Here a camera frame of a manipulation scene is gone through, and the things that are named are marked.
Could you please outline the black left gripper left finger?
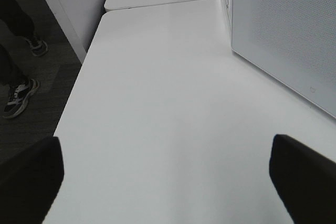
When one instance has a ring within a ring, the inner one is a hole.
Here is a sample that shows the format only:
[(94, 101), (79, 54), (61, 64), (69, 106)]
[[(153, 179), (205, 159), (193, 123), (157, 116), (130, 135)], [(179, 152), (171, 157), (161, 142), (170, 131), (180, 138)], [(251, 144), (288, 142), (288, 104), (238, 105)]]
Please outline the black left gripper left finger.
[(64, 179), (59, 138), (46, 137), (1, 164), (1, 223), (43, 223)]

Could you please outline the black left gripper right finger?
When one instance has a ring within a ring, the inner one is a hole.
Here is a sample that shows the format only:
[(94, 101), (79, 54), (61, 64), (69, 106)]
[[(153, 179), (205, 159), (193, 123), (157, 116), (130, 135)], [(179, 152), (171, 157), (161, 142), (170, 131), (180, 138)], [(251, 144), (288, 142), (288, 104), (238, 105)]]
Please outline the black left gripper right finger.
[(277, 134), (269, 176), (294, 223), (335, 223), (335, 162), (289, 135)]

